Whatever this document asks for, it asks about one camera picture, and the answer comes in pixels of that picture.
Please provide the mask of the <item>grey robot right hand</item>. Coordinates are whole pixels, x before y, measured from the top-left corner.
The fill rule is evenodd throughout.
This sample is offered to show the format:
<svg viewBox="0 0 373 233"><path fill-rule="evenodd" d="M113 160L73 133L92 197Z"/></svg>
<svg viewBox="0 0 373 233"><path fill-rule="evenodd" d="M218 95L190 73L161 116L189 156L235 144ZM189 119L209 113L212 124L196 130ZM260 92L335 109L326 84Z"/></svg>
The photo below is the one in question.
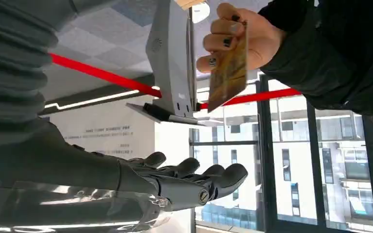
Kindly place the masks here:
<svg viewBox="0 0 373 233"><path fill-rule="evenodd" d="M140 233L232 194L248 175L240 164L196 174L194 158L163 161L88 152L47 121L28 137L0 133L0 233Z"/></svg>

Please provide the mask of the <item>person's hand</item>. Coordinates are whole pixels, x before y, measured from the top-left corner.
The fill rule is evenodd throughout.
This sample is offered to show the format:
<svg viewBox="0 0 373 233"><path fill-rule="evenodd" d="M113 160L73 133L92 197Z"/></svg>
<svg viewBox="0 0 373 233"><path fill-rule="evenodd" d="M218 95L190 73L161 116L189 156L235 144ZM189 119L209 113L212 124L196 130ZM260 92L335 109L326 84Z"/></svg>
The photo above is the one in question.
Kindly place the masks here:
<svg viewBox="0 0 373 233"><path fill-rule="evenodd" d="M251 10L221 3L217 14L219 18L212 22L210 34L203 38L203 48L210 54L196 61L201 73L211 72L242 40L248 42L247 69L259 69L271 61L286 37L283 30Z"/></svg>

